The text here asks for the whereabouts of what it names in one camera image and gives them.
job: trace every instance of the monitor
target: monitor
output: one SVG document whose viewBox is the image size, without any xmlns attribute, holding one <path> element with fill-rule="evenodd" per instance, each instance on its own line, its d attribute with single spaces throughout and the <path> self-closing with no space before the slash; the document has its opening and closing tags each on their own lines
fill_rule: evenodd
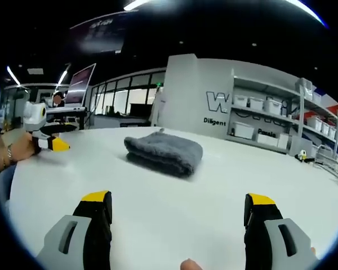
<svg viewBox="0 0 338 270">
<path fill-rule="evenodd" d="M 65 107 L 84 107 L 86 91 L 96 64 L 76 72 L 65 97 Z"/>
</svg>

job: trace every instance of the white table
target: white table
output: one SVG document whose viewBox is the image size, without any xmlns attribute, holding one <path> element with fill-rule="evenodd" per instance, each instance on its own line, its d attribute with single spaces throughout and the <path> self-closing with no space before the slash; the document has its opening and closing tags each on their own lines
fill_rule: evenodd
<svg viewBox="0 0 338 270">
<path fill-rule="evenodd" d="M 187 258 L 204 269 L 244 269 L 243 212 L 249 192 L 271 197 L 312 240 L 318 257 L 338 234 L 338 186 L 324 170 L 292 157 L 166 129 L 200 143 L 203 160 L 182 180 L 126 161 L 123 140 L 158 128 L 64 133 L 67 152 L 42 152 L 18 164 L 10 216 L 36 256 L 48 230 L 81 198 L 110 190 L 112 269 L 179 269 Z"/>
</svg>

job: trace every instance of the ceiling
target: ceiling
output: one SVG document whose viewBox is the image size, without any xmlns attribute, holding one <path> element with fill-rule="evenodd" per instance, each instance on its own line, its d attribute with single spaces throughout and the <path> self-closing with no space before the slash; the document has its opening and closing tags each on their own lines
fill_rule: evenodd
<svg viewBox="0 0 338 270">
<path fill-rule="evenodd" d="M 120 54 L 74 55 L 65 49 L 70 27 L 123 11 L 127 2 L 93 3 L 82 11 L 31 6 L 28 12 L 7 12 L 11 28 L 2 34 L 5 61 L 20 83 L 57 83 L 66 64 L 72 63 L 72 75 L 97 62 L 91 82 L 95 84 L 164 67 L 169 55 L 195 53 L 199 58 L 248 61 L 305 77 L 338 101 L 337 4 L 303 1 L 326 22 L 326 29 L 284 0 L 153 0 L 138 8 Z M 42 68 L 44 74 L 30 75 L 29 68 Z M 3 83 L 13 84 L 9 78 L 7 72 L 2 74 Z"/>
</svg>

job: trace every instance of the folded towel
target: folded towel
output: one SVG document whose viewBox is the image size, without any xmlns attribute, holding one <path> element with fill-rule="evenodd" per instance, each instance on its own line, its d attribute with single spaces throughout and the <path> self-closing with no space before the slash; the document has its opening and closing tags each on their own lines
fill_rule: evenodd
<svg viewBox="0 0 338 270">
<path fill-rule="evenodd" d="M 194 173 L 203 157 L 203 148 L 188 139 L 160 132 L 124 140 L 128 160 L 178 177 Z"/>
</svg>

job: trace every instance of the ceiling light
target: ceiling light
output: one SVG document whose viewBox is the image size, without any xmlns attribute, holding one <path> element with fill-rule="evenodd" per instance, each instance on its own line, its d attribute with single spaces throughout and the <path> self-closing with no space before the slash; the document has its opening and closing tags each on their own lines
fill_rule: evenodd
<svg viewBox="0 0 338 270">
<path fill-rule="evenodd" d="M 44 75 L 43 69 L 28 69 L 30 75 Z"/>
<path fill-rule="evenodd" d="M 62 73 L 62 75 L 61 75 L 61 77 L 60 77 L 60 79 L 58 81 L 58 84 L 61 84 L 63 82 L 63 80 L 64 80 L 65 76 L 67 75 L 67 73 L 68 72 L 66 70 L 64 70 L 64 72 Z"/>
<path fill-rule="evenodd" d="M 15 77 L 15 75 L 12 73 L 11 69 L 9 66 L 6 67 L 7 72 L 9 72 L 10 76 L 14 79 L 15 83 L 17 85 L 20 85 L 20 82 L 18 81 L 18 79 Z"/>
<path fill-rule="evenodd" d="M 296 7 L 300 8 L 301 10 L 305 11 L 308 13 L 310 16 L 315 18 L 317 21 L 319 21 L 324 27 L 327 27 L 327 25 L 322 21 L 317 14 L 315 14 L 309 7 L 307 7 L 305 4 L 300 2 L 299 0 L 285 0 L 289 2 L 290 4 L 295 5 Z"/>
<path fill-rule="evenodd" d="M 125 11 L 131 11 L 134 8 L 137 8 L 145 3 L 148 3 L 150 0 L 135 0 L 133 2 L 131 2 L 130 4 L 128 4 L 127 6 L 124 7 Z"/>
</svg>

